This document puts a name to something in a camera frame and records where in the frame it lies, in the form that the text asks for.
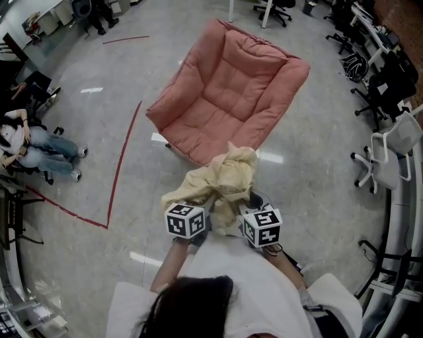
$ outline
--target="white sneaker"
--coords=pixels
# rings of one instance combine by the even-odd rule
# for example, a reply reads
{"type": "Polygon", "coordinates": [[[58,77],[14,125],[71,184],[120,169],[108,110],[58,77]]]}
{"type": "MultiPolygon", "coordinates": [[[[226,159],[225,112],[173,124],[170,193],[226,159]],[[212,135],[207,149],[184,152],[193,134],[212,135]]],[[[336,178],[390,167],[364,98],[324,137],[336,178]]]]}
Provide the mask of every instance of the white sneaker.
{"type": "Polygon", "coordinates": [[[73,169],[71,173],[72,180],[75,182],[79,181],[79,178],[81,178],[81,171],[80,169],[73,169]]]}
{"type": "Polygon", "coordinates": [[[57,94],[52,95],[52,97],[47,100],[46,107],[51,108],[59,101],[59,99],[60,99],[59,95],[57,94]]]}
{"type": "Polygon", "coordinates": [[[85,148],[85,147],[78,148],[78,150],[77,150],[77,156],[78,156],[79,158],[84,158],[84,157],[86,157],[86,155],[87,155],[87,151],[88,151],[88,149],[87,149],[87,148],[85,148]]]}

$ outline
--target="hand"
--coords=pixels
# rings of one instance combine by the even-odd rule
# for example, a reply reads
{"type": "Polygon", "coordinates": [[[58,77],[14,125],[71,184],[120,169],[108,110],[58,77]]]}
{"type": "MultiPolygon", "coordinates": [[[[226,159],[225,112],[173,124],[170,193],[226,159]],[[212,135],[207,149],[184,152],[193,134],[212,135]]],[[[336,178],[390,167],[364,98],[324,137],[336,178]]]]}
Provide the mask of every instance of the hand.
{"type": "Polygon", "coordinates": [[[23,129],[24,129],[24,135],[25,135],[26,142],[29,143],[29,141],[31,141],[31,133],[29,131],[28,124],[24,124],[23,129]]]}
{"type": "Polygon", "coordinates": [[[21,83],[18,87],[18,92],[22,92],[25,88],[26,88],[26,83],[25,82],[21,83]]]}

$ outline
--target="white office chair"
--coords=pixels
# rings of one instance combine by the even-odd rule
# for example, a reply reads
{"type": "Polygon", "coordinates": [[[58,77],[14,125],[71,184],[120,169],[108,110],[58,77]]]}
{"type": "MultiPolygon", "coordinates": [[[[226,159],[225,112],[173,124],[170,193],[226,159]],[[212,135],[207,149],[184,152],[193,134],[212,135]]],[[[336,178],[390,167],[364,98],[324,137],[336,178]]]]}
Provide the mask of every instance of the white office chair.
{"type": "Polygon", "coordinates": [[[417,121],[410,113],[403,113],[398,117],[394,126],[383,134],[374,133],[371,135],[371,148],[364,147],[369,159],[359,154],[352,153],[351,158],[359,160],[367,168],[367,174],[362,180],[357,180],[354,184],[362,187],[369,178],[373,180],[371,193],[377,193],[377,184],[381,184],[390,190],[398,186],[399,178],[411,180],[410,160],[408,152],[411,150],[423,135],[417,121]],[[397,154],[404,155],[407,165],[407,177],[400,175],[399,160],[397,154]]]}

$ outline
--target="jeans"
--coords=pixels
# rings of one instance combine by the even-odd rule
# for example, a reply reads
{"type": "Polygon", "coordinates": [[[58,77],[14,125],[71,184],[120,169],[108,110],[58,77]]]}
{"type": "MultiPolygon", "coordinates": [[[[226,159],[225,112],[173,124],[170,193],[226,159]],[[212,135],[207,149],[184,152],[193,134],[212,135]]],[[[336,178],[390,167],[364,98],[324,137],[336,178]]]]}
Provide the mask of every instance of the jeans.
{"type": "Polygon", "coordinates": [[[19,157],[18,162],[26,168],[38,167],[42,171],[57,172],[58,174],[70,175],[73,166],[66,160],[72,160],[77,155],[77,145],[63,137],[51,134],[41,127],[30,127],[30,146],[25,156],[19,157]],[[56,151],[60,155],[52,155],[46,151],[56,151]]]}

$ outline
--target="shoe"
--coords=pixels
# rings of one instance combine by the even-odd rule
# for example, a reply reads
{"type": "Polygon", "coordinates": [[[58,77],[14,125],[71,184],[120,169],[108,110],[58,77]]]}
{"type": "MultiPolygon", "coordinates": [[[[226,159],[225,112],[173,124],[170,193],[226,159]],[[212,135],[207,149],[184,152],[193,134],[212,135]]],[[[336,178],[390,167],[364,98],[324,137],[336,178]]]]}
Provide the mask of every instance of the shoe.
{"type": "Polygon", "coordinates": [[[84,147],[83,148],[78,148],[78,150],[77,150],[77,156],[79,158],[84,158],[87,155],[87,151],[88,151],[87,148],[84,148],[84,147]]]}
{"type": "Polygon", "coordinates": [[[73,169],[71,172],[71,177],[72,177],[72,180],[74,180],[75,182],[78,182],[79,179],[81,178],[80,169],[73,169]]]}
{"type": "Polygon", "coordinates": [[[60,96],[57,94],[52,95],[46,102],[46,107],[51,108],[54,106],[60,99],[60,96]]]}
{"type": "Polygon", "coordinates": [[[108,23],[109,28],[113,28],[119,22],[118,18],[114,18],[112,22],[108,23]]]}
{"type": "Polygon", "coordinates": [[[53,91],[52,91],[52,93],[51,93],[51,95],[50,95],[50,96],[53,96],[53,95],[59,94],[60,90],[61,90],[61,87],[57,87],[57,88],[53,89],[53,91]]]}

